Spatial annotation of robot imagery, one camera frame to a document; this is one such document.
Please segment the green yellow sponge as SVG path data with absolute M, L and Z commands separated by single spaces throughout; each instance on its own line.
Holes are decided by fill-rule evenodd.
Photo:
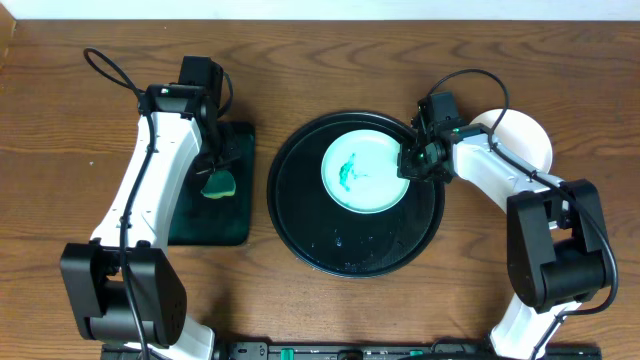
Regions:
M 235 192 L 236 181 L 228 170 L 219 170 L 212 173 L 201 189 L 201 194 L 208 199 L 231 197 L 235 195 Z

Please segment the light green plate top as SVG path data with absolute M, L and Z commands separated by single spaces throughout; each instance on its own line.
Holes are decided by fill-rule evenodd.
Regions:
M 334 140 L 321 162 L 326 192 L 341 207 L 376 214 L 395 206 L 410 182 L 400 178 L 400 143 L 376 130 L 354 130 Z

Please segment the white plate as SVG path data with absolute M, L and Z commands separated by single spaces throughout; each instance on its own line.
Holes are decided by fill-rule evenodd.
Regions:
M 551 140 L 544 128 L 531 116 L 517 110 L 507 110 L 494 130 L 493 141 L 499 143 L 503 152 L 509 150 L 538 171 L 550 171 L 553 160 Z M 470 167 L 473 175 L 509 176 L 519 173 L 515 167 L 488 151 L 482 152 L 479 160 L 470 160 Z

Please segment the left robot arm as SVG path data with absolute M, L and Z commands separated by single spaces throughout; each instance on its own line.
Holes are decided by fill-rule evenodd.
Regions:
M 142 95 L 134 153 L 116 196 L 60 269 L 87 340 L 138 359 L 209 359 L 214 331 L 187 312 L 172 245 L 232 246 L 248 235 L 253 130 L 225 123 L 232 88 L 193 80 Z

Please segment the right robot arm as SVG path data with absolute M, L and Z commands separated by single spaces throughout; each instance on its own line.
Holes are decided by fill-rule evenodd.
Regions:
M 612 305 L 618 267 L 598 191 L 589 181 L 539 171 L 481 124 L 420 131 L 401 144 L 398 175 L 424 182 L 459 177 L 505 212 L 514 296 L 489 335 L 497 356 L 538 359 L 567 318 Z

